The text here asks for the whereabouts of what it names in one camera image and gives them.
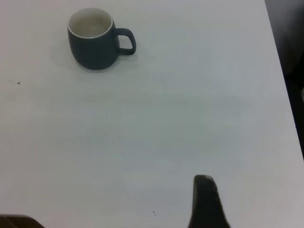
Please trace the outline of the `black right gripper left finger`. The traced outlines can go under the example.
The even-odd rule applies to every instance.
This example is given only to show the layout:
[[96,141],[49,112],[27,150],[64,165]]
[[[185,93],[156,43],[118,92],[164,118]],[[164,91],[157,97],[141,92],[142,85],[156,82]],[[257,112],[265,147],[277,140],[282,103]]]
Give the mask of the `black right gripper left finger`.
[[44,228],[44,226],[29,216],[1,214],[0,228]]

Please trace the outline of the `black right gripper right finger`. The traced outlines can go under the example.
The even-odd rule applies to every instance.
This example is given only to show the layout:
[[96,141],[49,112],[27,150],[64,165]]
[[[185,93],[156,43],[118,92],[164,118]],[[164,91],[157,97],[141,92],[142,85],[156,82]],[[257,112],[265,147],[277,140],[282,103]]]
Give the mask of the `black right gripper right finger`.
[[192,214],[189,228],[229,228],[215,181],[196,175],[193,182]]

